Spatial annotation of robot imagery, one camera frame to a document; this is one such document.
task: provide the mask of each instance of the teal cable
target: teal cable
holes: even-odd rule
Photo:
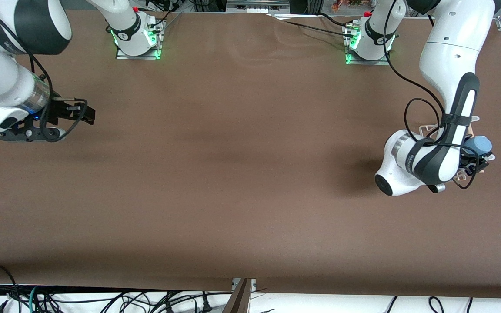
[[[30,297],[28,298],[28,308],[30,309],[30,313],[34,313],[32,302],[34,301],[34,291],[36,291],[36,288],[38,288],[38,286],[32,288],[32,291],[30,291]]]

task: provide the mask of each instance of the table surface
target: table surface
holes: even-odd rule
[[[426,95],[389,67],[346,65],[340,37],[262,14],[182,14],[161,60],[115,60],[98,12],[67,14],[68,49],[40,60],[96,122],[56,144],[0,141],[0,263],[19,283],[225,290],[256,277],[271,292],[501,297],[495,27],[474,128],[497,160],[467,191],[388,198],[374,184],[384,142]],[[392,61],[424,82],[430,24],[399,32]]]

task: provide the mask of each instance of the brown table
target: brown table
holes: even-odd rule
[[[183,14],[161,60],[115,60],[98,12],[68,15],[70,46],[40,60],[97,118],[57,144],[0,141],[0,263],[19,283],[224,290],[256,277],[271,292],[501,297],[495,27],[474,128],[497,160],[467,191],[388,198],[374,184],[384,141],[426,95],[389,67],[346,65],[340,37]],[[424,82],[430,24],[399,32],[392,60]]]

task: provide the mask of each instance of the white robot link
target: white robot link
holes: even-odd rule
[[[420,186],[438,193],[464,162],[477,163],[478,170],[483,168],[483,164],[478,165],[484,158],[473,149],[466,150],[463,144],[479,92],[475,64],[501,0],[408,0],[408,4],[435,19],[420,70],[443,97],[443,115],[436,140],[406,129],[386,141],[375,181],[388,196],[401,196]],[[355,52],[367,60],[384,57],[406,11],[403,0],[379,0],[372,16],[360,20],[362,39]],[[465,155],[471,160],[464,160]]]
[[[155,17],[135,12],[129,0],[88,2],[103,14],[124,54],[142,55],[155,46]],[[59,0],[0,0],[0,140],[58,141],[68,132],[46,128],[46,122],[57,125],[62,118],[74,120],[74,125],[94,123],[95,111],[84,99],[61,98],[44,82],[46,77],[40,79],[14,59],[21,54],[60,54],[71,37]],[[39,128],[33,125],[36,120]]]

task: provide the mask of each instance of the blue cap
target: blue cap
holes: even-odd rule
[[[492,151],[492,143],[486,136],[475,136],[469,138],[467,141],[465,141],[464,145],[468,146],[471,149],[474,149],[479,155],[487,154]]]

